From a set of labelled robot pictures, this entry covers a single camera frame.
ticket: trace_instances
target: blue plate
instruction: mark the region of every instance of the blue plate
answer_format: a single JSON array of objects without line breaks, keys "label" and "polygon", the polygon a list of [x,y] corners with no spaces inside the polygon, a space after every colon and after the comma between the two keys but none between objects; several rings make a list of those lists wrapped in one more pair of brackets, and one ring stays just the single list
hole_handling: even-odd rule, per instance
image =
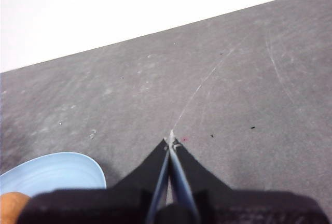
[{"label": "blue plate", "polygon": [[92,158],[59,152],[22,163],[0,176],[0,193],[17,191],[30,197],[55,189],[105,189],[106,180]]}]

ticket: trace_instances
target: scratch mark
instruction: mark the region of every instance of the scratch mark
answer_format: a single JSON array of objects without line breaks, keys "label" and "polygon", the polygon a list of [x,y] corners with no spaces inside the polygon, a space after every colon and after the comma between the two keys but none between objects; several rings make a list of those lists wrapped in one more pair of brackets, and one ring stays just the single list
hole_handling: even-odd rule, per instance
[{"label": "scratch mark", "polygon": [[[249,35],[246,35],[236,46],[239,46],[239,45],[241,45],[247,38],[249,37]],[[228,57],[228,56],[230,56],[232,53],[233,53],[233,51],[235,50],[235,47],[234,48],[232,48],[229,52],[228,52],[228,54],[225,56],[225,58],[226,57]],[[195,97],[195,95],[196,95],[196,93],[198,92],[198,90],[200,90],[200,88],[202,87],[202,85],[207,81],[207,79],[213,74],[213,72],[215,72],[215,70],[217,69],[217,67],[219,67],[219,65],[222,63],[222,61],[225,59],[225,58],[221,58],[220,59],[220,61],[218,62],[218,64],[209,72],[209,74],[204,78],[204,80],[203,80],[203,82],[201,83],[201,85],[199,85],[197,88],[196,88],[196,90],[195,90],[195,92],[191,95],[191,97],[189,98],[189,100],[188,100],[188,102],[187,102],[187,104],[185,105],[185,107],[183,108],[183,110],[182,110],[182,112],[181,112],[181,114],[180,114],[180,116],[179,116],[179,118],[177,119],[177,121],[176,121],[176,123],[174,124],[174,127],[173,127],[173,129],[175,129],[175,127],[177,126],[177,124],[178,124],[178,122],[180,121],[180,119],[181,119],[181,117],[182,117],[182,115],[183,115],[183,113],[186,111],[186,109],[187,109],[187,106],[190,104],[190,102],[192,101],[192,99]]]},{"label": "scratch mark", "polygon": [[278,71],[278,69],[277,69],[277,67],[276,67],[276,65],[275,65],[274,57],[273,57],[273,54],[272,54],[272,52],[271,52],[271,50],[270,50],[270,48],[269,48],[269,46],[268,46],[268,43],[267,43],[266,37],[265,37],[265,44],[266,44],[266,48],[267,48],[268,53],[269,53],[269,57],[270,57],[270,59],[271,59],[271,61],[272,61],[272,64],[273,64],[274,70],[275,70],[276,75],[277,75],[277,77],[278,77],[278,80],[279,80],[279,82],[280,82],[280,84],[281,84],[281,86],[282,86],[284,92],[287,94],[288,98],[290,99],[290,101],[295,105],[295,102],[294,102],[294,100],[292,99],[292,97],[291,97],[291,95],[290,95],[291,93],[290,93],[289,90],[284,86],[284,83],[282,83],[282,77],[280,76],[279,71]]}]

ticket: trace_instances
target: black object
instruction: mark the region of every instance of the black object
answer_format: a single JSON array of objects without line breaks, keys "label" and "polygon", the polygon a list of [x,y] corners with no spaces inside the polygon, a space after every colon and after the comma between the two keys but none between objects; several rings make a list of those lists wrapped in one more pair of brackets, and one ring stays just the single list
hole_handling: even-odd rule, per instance
[{"label": "black object", "polygon": [[[146,223],[147,213],[169,147],[163,140],[117,185],[105,190],[57,190],[32,198],[18,224]],[[190,185],[200,223],[329,223],[311,198],[290,192],[233,190],[207,171],[176,140],[177,158]],[[167,160],[169,175],[174,164]],[[190,207],[174,203],[160,208],[154,223],[195,223]]]}]

